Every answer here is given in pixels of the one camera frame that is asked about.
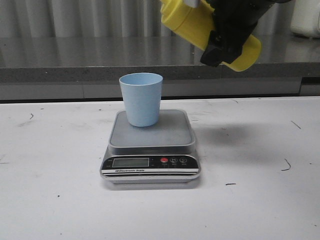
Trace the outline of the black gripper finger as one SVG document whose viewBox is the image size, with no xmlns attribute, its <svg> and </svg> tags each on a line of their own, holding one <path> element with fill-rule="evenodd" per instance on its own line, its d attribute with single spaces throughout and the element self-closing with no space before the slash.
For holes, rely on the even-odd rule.
<svg viewBox="0 0 320 240">
<path fill-rule="evenodd" d="M 206 28 L 200 31 L 200 62 L 216 67 L 251 67 L 253 65 L 253 29 L 251 27 Z"/>
</svg>

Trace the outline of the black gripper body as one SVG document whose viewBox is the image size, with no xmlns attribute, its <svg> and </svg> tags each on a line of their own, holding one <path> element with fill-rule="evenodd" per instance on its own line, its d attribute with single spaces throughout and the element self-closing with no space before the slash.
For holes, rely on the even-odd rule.
<svg viewBox="0 0 320 240">
<path fill-rule="evenodd" d="M 216 30 L 252 32 L 258 20 L 274 5 L 286 0 L 207 0 L 213 8 L 212 18 Z"/>
</svg>

